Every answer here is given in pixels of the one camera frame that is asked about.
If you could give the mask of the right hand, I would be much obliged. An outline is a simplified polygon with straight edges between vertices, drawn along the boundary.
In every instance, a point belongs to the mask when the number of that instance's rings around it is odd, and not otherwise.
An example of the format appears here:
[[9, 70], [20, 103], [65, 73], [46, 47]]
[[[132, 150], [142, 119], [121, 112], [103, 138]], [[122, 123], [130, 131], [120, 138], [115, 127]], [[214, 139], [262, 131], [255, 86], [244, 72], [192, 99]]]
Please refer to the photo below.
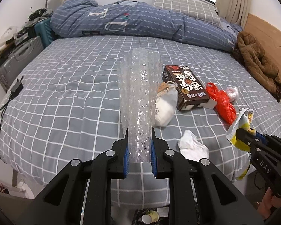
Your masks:
[[281, 207], [281, 198], [276, 197], [270, 188], [267, 189], [265, 195], [262, 198], [261, 203], [258, 206], [258, 213], [263, 219], [268, 219], [271, 215], [271, 208]]

